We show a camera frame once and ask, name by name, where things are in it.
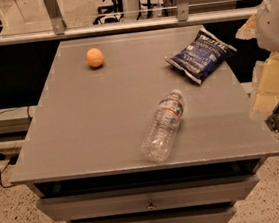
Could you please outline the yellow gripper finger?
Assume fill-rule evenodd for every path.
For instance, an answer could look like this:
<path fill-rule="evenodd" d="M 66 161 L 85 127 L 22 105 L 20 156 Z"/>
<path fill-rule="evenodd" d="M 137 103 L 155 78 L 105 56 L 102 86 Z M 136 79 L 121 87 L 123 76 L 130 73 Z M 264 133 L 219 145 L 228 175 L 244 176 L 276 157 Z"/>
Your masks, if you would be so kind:
<path fill-rule="evenodd" d="M 250 117 L 264 119 L 279 103 L 279 52 L 272 52 L 265 62 L 257 62 L 253 69 L 250 97 Z"/>
<path fill-rule="evenodd" d="M 248 20 L 239 28 L 236 32 L 235 36 L 239 40 L 250 40 L 256 37 L 256 16 L 255 14 L 251 15 Z"/>

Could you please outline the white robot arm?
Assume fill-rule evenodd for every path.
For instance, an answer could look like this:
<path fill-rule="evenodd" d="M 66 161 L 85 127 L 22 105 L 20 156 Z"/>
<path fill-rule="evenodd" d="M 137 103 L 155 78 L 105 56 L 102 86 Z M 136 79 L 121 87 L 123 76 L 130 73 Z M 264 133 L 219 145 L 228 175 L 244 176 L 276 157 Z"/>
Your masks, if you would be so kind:
<path fill-rule="evenodd" d="M 265 62 L 257 63 L 253 72 L 253 93 L 250 114 L 265 117 L 279 103 L 279 0 L 263 0 L 257 13 L 239 28 L 237 39 L 255 38 L 258 47 L 270 52 Z"/>

